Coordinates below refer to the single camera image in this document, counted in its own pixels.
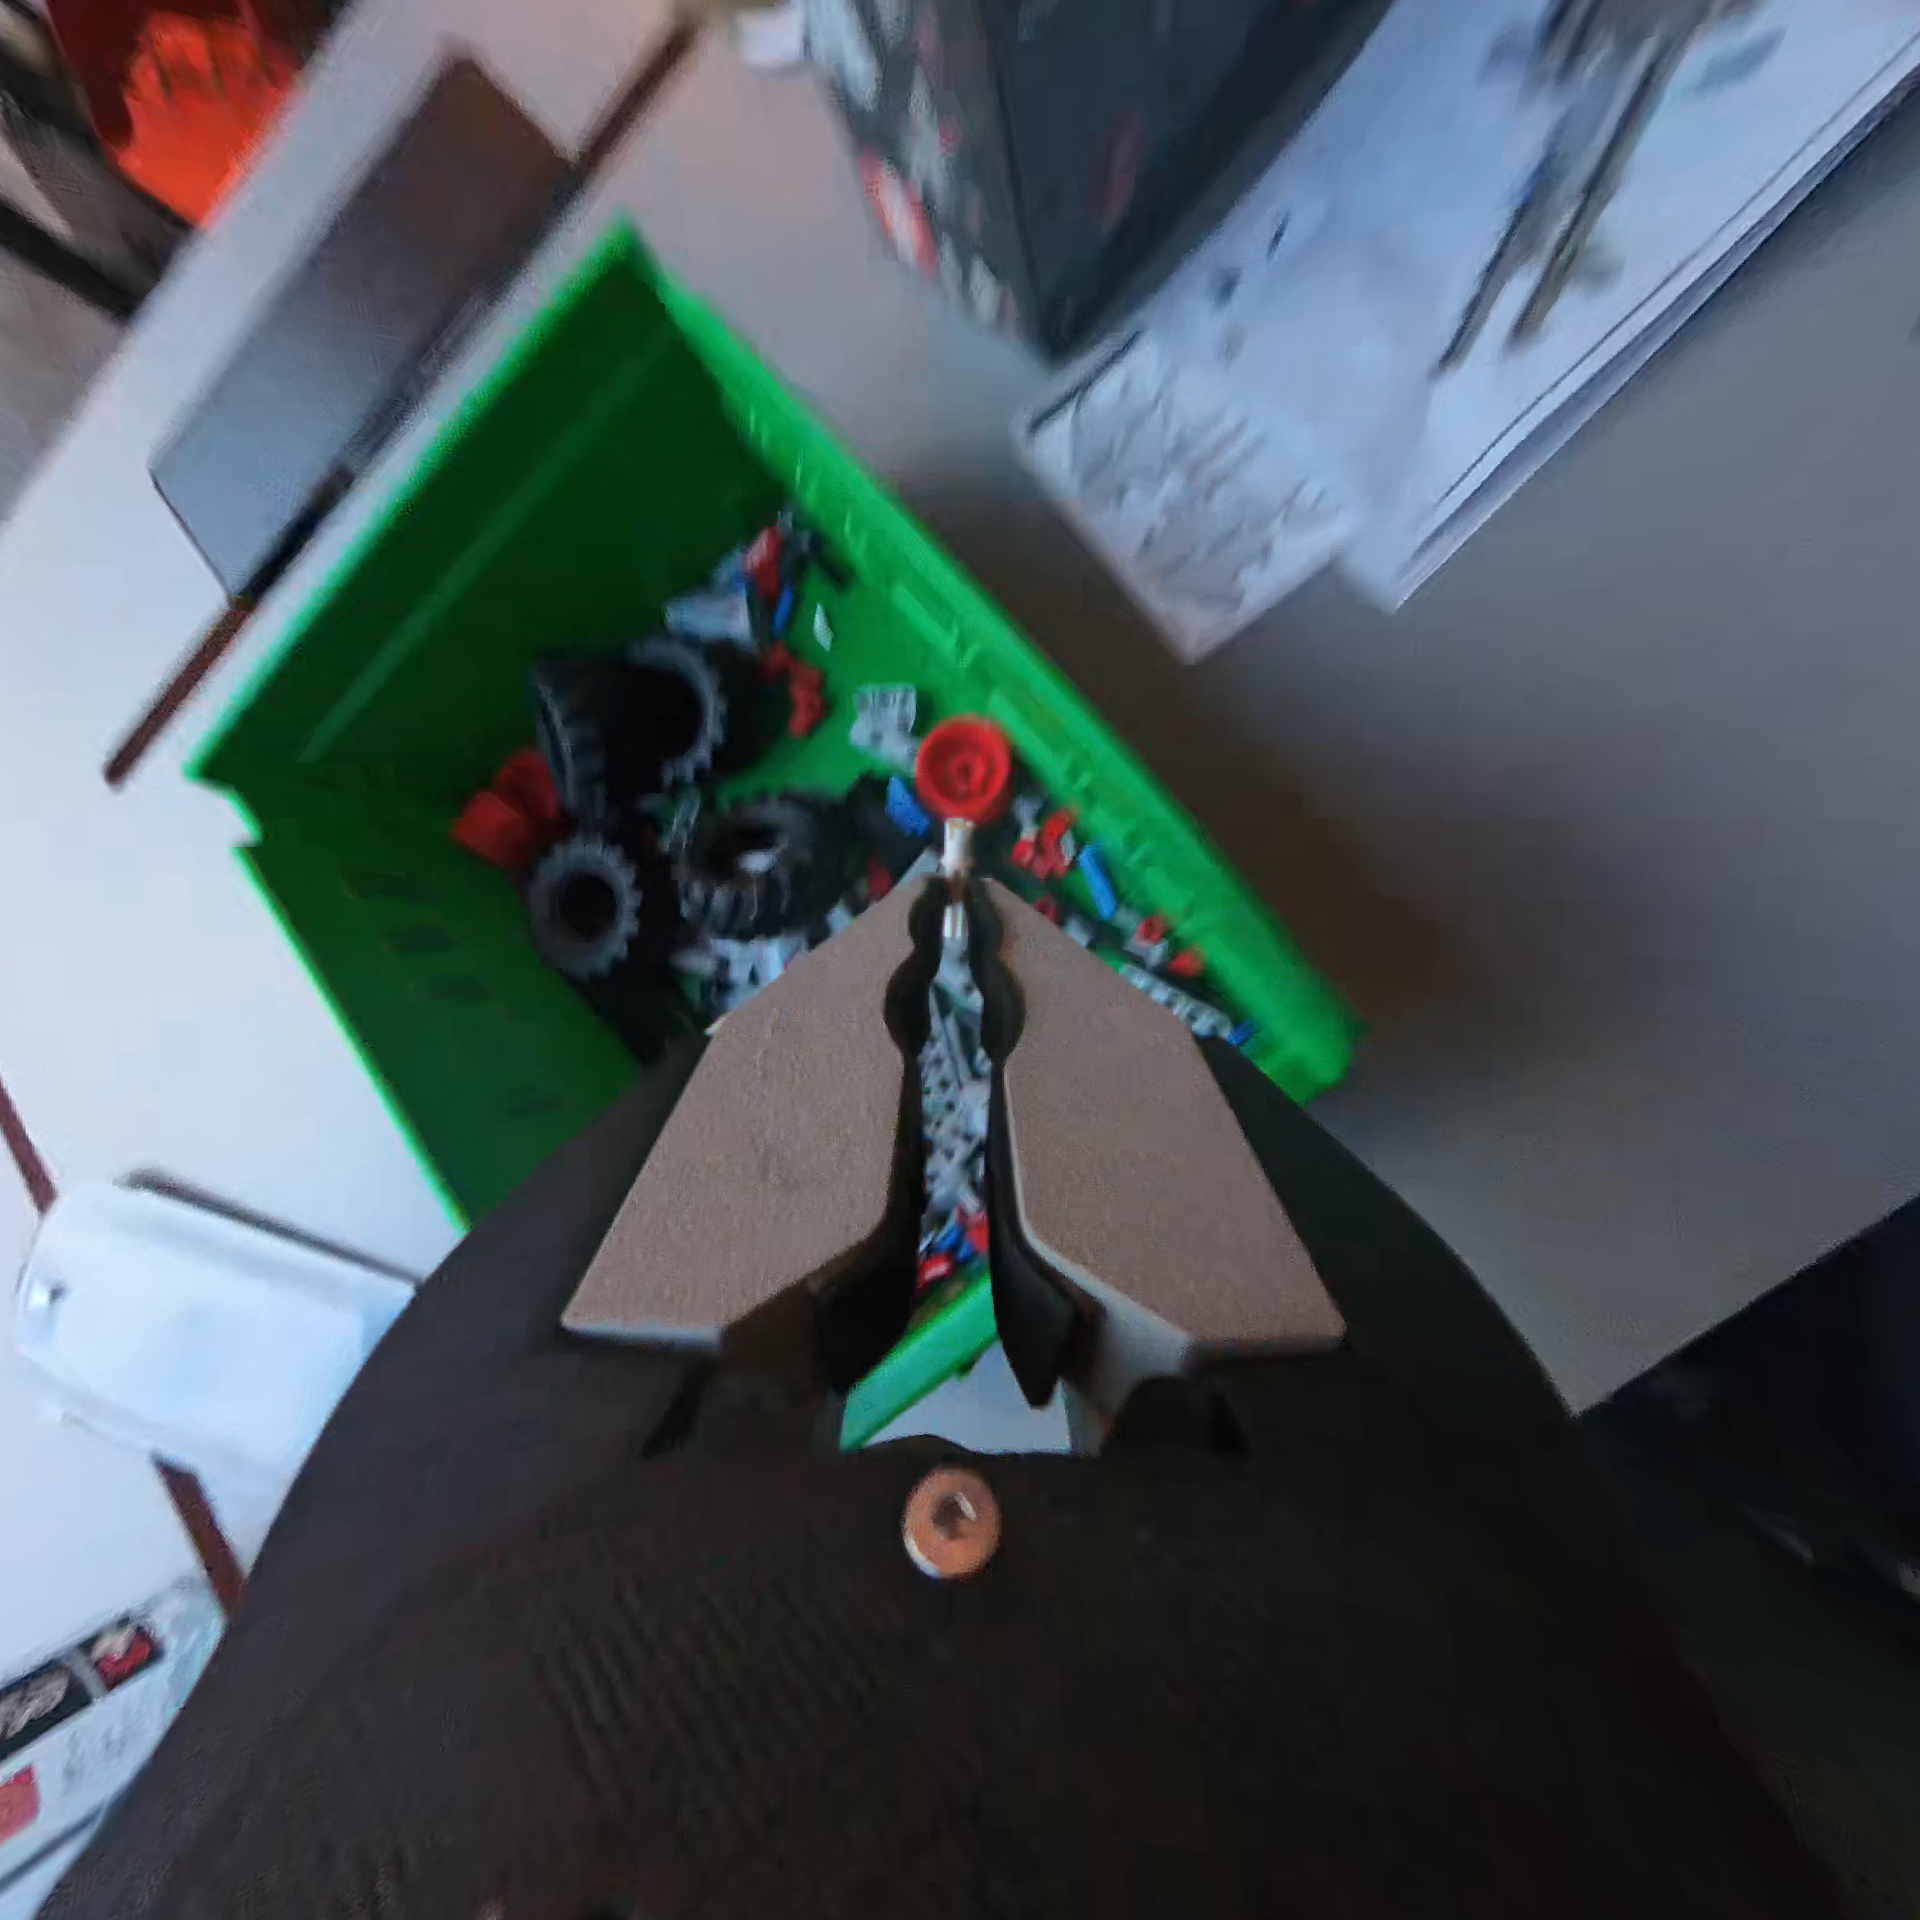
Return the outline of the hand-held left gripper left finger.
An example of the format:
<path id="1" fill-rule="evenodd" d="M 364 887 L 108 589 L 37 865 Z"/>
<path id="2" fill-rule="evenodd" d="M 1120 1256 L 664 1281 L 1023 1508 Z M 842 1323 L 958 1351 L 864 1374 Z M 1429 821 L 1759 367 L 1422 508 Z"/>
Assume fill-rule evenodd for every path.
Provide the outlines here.
<path id="1" fill-rule="evenodd" d="M 564 1331 L 676 1365 L 839 1453 L 845 1396 L 917 1283 L 921 1049 L 945 912 L 903 884 L 716 1020 L 564 1303 Z"/>

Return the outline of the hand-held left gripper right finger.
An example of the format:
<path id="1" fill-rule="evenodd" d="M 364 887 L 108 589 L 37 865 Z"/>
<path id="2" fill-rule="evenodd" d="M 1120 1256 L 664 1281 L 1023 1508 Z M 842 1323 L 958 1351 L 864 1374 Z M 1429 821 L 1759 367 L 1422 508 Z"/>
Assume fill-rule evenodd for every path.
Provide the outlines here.
<path id="1" fill-rule="evenodd" d="M 988 1053 L 999 1347 L 1069 1449 L 1219 1365 L 1327 1357 L 1347 1323 L 1190 1029 L 1003 887 L 966 887 Z"/>

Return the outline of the pile of small lego pieces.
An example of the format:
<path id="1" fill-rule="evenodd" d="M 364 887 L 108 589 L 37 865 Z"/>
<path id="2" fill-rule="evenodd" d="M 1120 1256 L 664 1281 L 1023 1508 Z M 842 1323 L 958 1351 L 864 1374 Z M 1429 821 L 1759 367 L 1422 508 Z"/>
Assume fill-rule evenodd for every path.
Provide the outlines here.
<path id="1" fill-rule="evenodd" d="M 1245 1048 L 1244 1020 L 1178 920 L 1140 893 L 1140 863 L 1116 834 L 1090 833 L 1086 803 L 1116 809 L 1116 787 L 1093 766 L 1065 769 L 1082 705 L 1058 722 L 1014 722 L 1011 672 L 1035 667 L 1019 638 L 979 610 L 958 625 L 927 613 L 907 583 L 882 589 L 872 569 L 852 573 L 823 536 L 780 513 L 733 547 L 711 579 L 666 599 L 661 633 L 700 644 L 721 672 L 729 736 L 715 773 L 674 803 L 666 848 L 676 854 L 702 810 L 764 795 L 806 795 L 827 805 L 837 896 L 827 915 L 759 939 L 700 939 L 684 928 L 676 979 L 706 1016 L 755 997 L 802 948 L 818 946 L 890 884 L 931 868 L 940 821 L 917 803 L 913 771 L 897 771 L 847 743 L 854 688 L 907 681 L 917 691 L 921 738 L 956 715 L 994 720 L 1014 750 L 1014 795 L 1001 818 L 974 830 L 984 869 L 1039 915 L 1090 948 L 1198 1036 Z M 783 734 L 778 691 L 758 677 L 758 654 L 783 638 L 821 668 L 823 724 Z"/>

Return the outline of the green plastic bin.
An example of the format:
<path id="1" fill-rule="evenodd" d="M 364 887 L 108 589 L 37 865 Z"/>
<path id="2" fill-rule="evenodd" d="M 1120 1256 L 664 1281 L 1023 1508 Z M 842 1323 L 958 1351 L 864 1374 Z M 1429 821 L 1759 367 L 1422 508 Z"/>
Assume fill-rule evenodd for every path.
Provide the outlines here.
<path id="1" fill-rule="evenodd" d="M 706 1016 L 676 979 L 684 942 L 666 830 L 684 789 L 617 803 L 606 779 L 539 833 L 514 880 L 451 842 L 462 805 L 536 750 L 528 668 L 621 657 L 658 637 L 668 597 L 780 513 L 852 573 L 958 625 L 1001 621 L 1035 667 L 1011 672 L 1011 720 L 1082 705 L 1065 769 L 1093 766 L 1116 809 L 1090 833 L 1140 863 L 1135 888 L 1178 920 L 1244 1020 L 1248 1068 L 1323 1093 L 1351 1065 L 1352 1022 L 1233 865 L 1019 637 L 937 540 L 778 375 L 627 229 L 615 229 L 442 428 L 407 485 L 308 601 L 273 661 L 219 720 L 194 779 L 247 818 L 242 860 L 421 1169 L 466 1226 L 524 1181 L 582 1165 L 599 1116 L 678 1068 Z M 524 892 L 576 830 L 630 854 L 641 926 L 596 982 L 551 970 Z"/>

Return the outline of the small black lego tire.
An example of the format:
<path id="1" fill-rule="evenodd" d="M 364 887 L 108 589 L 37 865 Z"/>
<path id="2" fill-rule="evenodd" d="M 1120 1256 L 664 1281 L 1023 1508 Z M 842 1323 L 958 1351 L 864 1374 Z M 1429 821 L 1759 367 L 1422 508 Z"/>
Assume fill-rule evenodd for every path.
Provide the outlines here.
<path id="1" fill-rule="evenodd" d="M 576 830 L 536 863 L 524 908 L 539 958 L 587 986 L 627 958 L 641 926 L 641 876 L 615 841 Z"/>
<path id="2" fill-rule="evenodd" d="M 837 896 L 827 805 L 764 795 L 702 810 L 674 856 L 681 924 L 700 939 L 759 939 L 821 920 Z"/>

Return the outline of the large red lego wheel hub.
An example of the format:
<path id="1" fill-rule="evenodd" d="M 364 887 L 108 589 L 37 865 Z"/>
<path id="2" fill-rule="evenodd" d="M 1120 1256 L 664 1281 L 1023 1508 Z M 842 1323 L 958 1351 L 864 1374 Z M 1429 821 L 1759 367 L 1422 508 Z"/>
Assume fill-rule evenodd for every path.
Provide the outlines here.
<path id="1" fill-rule="evenodd" d="M 943 824 L 988 828 L 1011 803 L 1014 750 L 988 718 L 948 718 L 923 734 L 913 787 L 917 803 Z"/>

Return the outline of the dark lego set box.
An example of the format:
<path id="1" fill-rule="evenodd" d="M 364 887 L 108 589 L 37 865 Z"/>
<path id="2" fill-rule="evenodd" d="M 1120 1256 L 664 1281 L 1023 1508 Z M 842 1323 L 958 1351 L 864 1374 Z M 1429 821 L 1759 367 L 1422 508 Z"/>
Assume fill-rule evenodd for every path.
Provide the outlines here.
<path id="1" fill-rule="evenodd" d="M 1293 132 L 1386 2 L 802 2 L 802 53 L 890 252 L 1062 359 L 1213 179 Z"/>

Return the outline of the clear plastic bag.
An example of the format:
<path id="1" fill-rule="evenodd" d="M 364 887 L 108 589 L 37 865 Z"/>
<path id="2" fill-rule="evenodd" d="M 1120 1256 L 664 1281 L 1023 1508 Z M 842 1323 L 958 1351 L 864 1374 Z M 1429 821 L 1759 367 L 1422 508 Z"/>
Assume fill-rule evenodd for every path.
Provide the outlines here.
<path id="1" fill-rule="evenodd" d="M 284 1491 L 416 1281 L 302 1236 L 133 1183 L 39 1218 L 12 1353 L 101 1439 L 216 1483 Z"/>

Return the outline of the white printed sheet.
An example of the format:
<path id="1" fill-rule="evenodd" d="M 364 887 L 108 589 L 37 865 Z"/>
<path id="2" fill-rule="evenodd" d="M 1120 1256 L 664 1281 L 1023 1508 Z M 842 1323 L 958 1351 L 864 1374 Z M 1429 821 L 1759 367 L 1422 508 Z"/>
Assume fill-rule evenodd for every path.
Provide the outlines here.
<path id="1" fill-rule="evenodd" d="M 1152 324 L 1061 371 L 1011 440 L 1052 509 L 1187 662 L 1331 567 L 1359 530 L 1280 418 Z"/>

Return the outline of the dark object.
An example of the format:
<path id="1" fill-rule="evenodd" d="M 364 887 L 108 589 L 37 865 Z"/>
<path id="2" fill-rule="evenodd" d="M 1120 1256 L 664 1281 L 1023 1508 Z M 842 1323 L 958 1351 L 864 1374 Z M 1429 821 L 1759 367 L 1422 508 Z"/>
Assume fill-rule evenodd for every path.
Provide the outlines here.
<path id="1" fill-rule="evenodd" d="M 1579 1414 L 1846 1917 L 1916 1915 L 1916 1201 Z"/>

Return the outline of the white box with black label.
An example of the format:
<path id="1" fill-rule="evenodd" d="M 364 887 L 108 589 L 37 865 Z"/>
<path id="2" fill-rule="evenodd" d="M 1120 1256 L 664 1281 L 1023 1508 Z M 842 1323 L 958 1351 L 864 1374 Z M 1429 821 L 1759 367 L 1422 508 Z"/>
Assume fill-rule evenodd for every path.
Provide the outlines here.
<path id="1" fill-rule="evenodd" d="M 35 1917 L 180 1716 L 224 1608 L 159 1589 L 3 1680 L 3 1915 Z"/>

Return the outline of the dark grey flat tablet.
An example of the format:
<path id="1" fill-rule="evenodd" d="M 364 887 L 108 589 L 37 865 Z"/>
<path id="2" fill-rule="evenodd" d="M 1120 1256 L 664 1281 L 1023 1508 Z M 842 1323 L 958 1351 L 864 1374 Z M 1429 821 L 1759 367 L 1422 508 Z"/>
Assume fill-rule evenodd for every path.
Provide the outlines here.
<path id="1" fill-rule="evenodd" d="M 301 540 L 520 270 L 572 162 L 466 50 L 442 58 L 149 461 L 227 597 Z"/>

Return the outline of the white instruction booklet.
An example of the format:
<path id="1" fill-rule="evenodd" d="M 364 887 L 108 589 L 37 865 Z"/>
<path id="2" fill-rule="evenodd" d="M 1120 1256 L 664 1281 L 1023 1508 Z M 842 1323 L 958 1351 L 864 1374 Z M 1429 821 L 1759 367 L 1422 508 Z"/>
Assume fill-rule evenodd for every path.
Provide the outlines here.
<path id="1" fill-rule="evenodd" d="M 1444 268 L 1352 586 L 1403 603 L 1914 89 L 1914 2 L 1524 2 L 1483 80 L 1507 178 Z"/>

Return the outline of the red orange object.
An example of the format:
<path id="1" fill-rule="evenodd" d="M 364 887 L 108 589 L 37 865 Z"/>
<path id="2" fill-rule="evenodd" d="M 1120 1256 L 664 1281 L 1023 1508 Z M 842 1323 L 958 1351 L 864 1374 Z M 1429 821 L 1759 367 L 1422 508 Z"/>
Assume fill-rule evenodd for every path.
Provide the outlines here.
<path id="1" fill-rule="evenodd" d="M 247 178 L 343 2 L 47 2 L 113 167 L 188 229 Z"/>

